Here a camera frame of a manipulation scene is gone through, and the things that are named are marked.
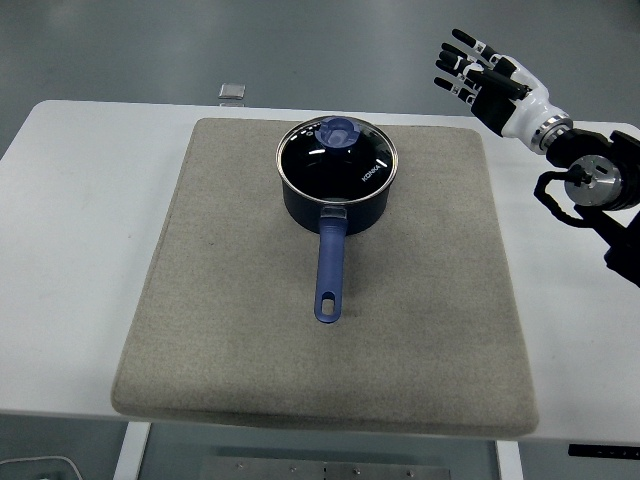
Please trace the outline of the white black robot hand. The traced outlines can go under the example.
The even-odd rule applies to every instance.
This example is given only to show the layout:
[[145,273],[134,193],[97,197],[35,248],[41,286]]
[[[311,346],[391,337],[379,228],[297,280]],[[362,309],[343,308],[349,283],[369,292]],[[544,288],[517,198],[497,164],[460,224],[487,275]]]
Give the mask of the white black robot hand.
[[436,67],[447,76],[434,83],[468,105],[491,132],[543,153],[553,136],[573,127],[569,114],[551,104],[546,86],[515,58],[462,30],[452,36],[464,47],[441,45]]

